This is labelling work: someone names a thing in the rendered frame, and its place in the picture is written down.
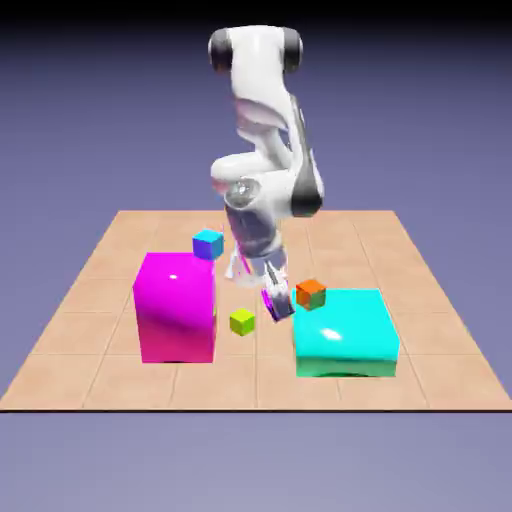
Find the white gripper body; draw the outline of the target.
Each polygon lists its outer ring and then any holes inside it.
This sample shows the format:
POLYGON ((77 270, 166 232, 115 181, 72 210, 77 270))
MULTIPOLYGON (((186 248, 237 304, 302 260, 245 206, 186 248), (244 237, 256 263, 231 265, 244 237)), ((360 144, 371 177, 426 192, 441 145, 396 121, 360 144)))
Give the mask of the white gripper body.
POLYGON ((244 256, 239 247, 231 252, 224 277, 245 287, 288 286, 287 254, 283 246, 254 258, 244 256))

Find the small orange cube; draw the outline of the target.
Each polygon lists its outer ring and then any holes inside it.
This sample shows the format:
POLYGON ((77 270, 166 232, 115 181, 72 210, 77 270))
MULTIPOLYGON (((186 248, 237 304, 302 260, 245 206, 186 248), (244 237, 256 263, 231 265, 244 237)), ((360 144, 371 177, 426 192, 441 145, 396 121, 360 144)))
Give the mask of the small orange cube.
POLYGON ((316 279, 304 280, 296 285, 296 303, 311 311, 325 305, 326 287, 316 279))

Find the small yellow-green cube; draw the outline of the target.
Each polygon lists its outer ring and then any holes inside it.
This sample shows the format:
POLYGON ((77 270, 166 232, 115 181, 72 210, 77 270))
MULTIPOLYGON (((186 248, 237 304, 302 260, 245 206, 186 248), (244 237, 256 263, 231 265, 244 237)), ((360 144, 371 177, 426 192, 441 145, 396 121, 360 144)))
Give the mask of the small yellow-green cube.
POLYGON ((229 326, 235 334, 246 336, 255 329, 255 314, 245 308, 239 308, 230 314, 229 326))

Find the small blue cube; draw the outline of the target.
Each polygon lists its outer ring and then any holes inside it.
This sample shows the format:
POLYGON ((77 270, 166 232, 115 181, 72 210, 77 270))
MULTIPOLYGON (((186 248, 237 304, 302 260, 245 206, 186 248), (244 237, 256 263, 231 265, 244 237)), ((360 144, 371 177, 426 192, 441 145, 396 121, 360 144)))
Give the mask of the small blue cube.
POLYGON ((192 238, 193 253, 197 258, 214 261, 224 252, 222 232, 203 229, 192 238))

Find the large cyan box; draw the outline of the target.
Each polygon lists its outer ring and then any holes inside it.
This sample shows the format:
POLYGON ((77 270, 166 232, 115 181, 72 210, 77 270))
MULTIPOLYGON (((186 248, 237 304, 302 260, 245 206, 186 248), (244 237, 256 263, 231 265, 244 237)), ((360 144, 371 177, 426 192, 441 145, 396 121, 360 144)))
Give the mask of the large cyan box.
POLYGON ((295 306, 293 341, 299 377, 393 377, 400 339, 378 289, 326 291, 314 310, 295 306))

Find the large magenta box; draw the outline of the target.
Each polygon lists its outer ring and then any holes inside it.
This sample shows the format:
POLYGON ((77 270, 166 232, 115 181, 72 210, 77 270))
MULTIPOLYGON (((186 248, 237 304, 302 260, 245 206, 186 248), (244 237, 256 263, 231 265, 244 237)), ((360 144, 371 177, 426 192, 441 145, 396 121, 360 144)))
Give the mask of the large magenta box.
POLYGON ((149 252, 133 283, 144 363, 211 363, 215 267, 190 252, 149 252))

